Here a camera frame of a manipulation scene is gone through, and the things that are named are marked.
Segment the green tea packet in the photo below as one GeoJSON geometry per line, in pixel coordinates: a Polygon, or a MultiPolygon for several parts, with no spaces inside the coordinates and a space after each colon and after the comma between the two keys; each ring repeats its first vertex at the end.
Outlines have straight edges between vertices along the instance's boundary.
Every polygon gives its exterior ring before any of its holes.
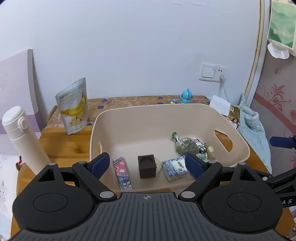
{"type": "Polygon", "coordinates": [[[180,156],[185,156],[186,154],[193,154],[196,156],[196,154],[199,153],[200,149],[193,139],[178,137],[176,132],[172,133],[171,138],[175,140],[176,152],[180,156]]]}

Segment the banana chips snack bag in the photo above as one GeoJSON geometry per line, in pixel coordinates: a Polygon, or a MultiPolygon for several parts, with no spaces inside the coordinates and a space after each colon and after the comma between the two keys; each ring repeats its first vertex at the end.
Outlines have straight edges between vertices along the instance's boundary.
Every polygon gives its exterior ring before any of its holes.
{"type": "Polygon", "coordinates": [[[65,87],[55,98],[67,135],[83,130],[88,123],[86,78],[65,87]]]}

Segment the pink red cartoon box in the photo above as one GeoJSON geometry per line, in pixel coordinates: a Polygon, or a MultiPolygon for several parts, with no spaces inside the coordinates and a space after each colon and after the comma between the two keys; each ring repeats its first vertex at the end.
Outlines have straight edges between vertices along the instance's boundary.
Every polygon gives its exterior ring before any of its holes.
{"type": "Polygon", "coordinates": [[[124,158],[123,157],[113,158],[112,162],[113,162],[114,171],[116,173],[121,191],[133,190],[124,158]]]}

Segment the beige plastic storage bin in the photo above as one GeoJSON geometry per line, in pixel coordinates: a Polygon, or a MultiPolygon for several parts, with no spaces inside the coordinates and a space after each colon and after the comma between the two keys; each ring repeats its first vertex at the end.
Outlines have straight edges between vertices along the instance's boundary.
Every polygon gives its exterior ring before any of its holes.
{"type": "Polygon", "coordinates": [[[138,156],[154,155],[160,161],[177,156],[171,135],[197,138],[213,148],[213,157],[234,167],[249,158],[250,149],[240,133],[212,107],[205,104],[162,104],[116,108],[101,113],[90,139],[90,158],[106,152],[123,157],[136,193],[180,193],[194,182],[191,175],[168,181],[164,173],[141,179],[138,156]]]}

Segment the blue cartoon figurine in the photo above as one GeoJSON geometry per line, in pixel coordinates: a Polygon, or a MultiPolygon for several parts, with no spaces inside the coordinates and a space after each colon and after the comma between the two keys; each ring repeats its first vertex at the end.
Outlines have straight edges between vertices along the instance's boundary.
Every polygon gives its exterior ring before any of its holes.
{"type": "Polygon", "coordinates": [[[190,103],[192,98],[192,92],[189,89],[186,89],[180,95],[180,103],[190,103]]]}

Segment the green tissue pack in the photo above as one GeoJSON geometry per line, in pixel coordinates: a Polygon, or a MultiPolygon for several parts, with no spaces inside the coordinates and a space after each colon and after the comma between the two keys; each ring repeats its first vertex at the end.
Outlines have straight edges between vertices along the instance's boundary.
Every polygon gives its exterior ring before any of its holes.
{"type": "Polygon", "coordinates": [[[271,2],[267,49],[274,58],[295,56],[295,1],[271,2]]]}

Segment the white thermos bottle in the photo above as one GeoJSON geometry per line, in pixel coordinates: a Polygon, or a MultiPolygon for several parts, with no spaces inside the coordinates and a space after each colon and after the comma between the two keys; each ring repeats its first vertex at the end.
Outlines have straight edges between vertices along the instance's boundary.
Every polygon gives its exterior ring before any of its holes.
{"type": "Polygon", "coordinates": [[[3,115],[2,125],[22,160],[34,174],[39,174],[51,160],[31,128],[24,109],[21,106],[9,109],[3,115]]]}

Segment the white gold snack box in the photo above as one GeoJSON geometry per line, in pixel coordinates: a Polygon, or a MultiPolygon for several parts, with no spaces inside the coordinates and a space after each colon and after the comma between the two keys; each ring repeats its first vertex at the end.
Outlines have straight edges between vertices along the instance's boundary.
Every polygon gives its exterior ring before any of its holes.
{"type": "Polygon", "coordinates": [[[228,118],[234,128],[238,128],[240,126],[240,108],[231,104],[228,118]]]}

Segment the blue white patterned packet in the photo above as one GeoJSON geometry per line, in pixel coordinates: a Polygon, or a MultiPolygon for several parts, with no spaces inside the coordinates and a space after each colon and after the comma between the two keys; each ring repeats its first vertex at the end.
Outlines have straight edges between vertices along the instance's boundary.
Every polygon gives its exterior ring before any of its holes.
{"type": "Polygon", "coordinates": [[[177,180],[190,174],[185,165],[185,156],[163,161],[162,170],[168,181],[177,180]]]}

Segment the white paper sheet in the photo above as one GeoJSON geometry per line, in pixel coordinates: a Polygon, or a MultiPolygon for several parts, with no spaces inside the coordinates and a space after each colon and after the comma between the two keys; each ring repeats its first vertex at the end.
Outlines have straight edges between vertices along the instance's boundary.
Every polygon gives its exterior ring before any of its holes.
{"type": "Polygon", "coordinates": [[[214,108],[217,112],[219,112],[222,115],[228,116],[230,113],[231,104],[228,101],[216,95],[213,95],[209,106],[214,108]]]}

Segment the black cube box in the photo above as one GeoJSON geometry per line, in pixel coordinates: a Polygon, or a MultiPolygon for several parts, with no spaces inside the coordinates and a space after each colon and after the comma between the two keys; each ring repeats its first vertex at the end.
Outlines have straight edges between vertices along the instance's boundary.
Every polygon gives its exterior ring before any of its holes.
{"type": "Polygon", "coordinates": [[[138,156],[139,175],[141,179],[154,178],[156,176],[156,162],[154,155],[138,156]]]}

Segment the dark cartoon card box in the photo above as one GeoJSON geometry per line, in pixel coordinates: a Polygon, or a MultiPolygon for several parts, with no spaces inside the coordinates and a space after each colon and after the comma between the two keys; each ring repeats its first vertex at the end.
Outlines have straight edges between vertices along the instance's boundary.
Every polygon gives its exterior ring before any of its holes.
{"type": "Polygon", "coordinates": [[[207,152],[207,147],[198,138],[193,138],[192,140],[197,145],[198,153],[204,154],[207,152]]]}

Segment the round cream tin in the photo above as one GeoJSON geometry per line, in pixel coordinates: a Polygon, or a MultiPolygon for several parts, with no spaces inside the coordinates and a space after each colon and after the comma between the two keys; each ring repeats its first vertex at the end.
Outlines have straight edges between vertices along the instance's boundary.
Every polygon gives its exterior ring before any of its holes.
{"type": "Polygon", "coordinates": [[[155,161],[155,164],[156,164],[156,177],[157,177],[160,174],[161,170],[162,170],[162,163],[157,158],[155,158],[154,161],[155,161]]]}

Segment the white wall switch socket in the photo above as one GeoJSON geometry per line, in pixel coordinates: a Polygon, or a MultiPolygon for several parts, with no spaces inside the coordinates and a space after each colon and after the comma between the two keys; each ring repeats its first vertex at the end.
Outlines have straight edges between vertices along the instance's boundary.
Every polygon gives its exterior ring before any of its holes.
{"type": "Polygon", "coordinates": [[[202,63],[200,67],[199,80],[220,83],[220,77],[226,77],[227,73],[227,67],[202,63]]]}

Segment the patterned table mat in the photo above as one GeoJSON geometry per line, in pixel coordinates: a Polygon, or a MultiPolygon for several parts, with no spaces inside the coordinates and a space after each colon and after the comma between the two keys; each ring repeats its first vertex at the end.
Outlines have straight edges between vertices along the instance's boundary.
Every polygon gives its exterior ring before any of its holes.
{"type": "MultiPolygon", "coordinates": [[[[178,95],[152,95],[152,96],[129,96],[129,97],[108,97],[88,100],[88,126],[92,126],[99,114],[109,109],[126,108],[142,105],[170,104],[173,99],[180,103],[178,95]]],[[[190,103],[201,103],[209,105],[210,100],[203,95],[194,95],[190,103]]],[[[56,109],[46,128],[63,128],[59,110],[56,109]]]]}

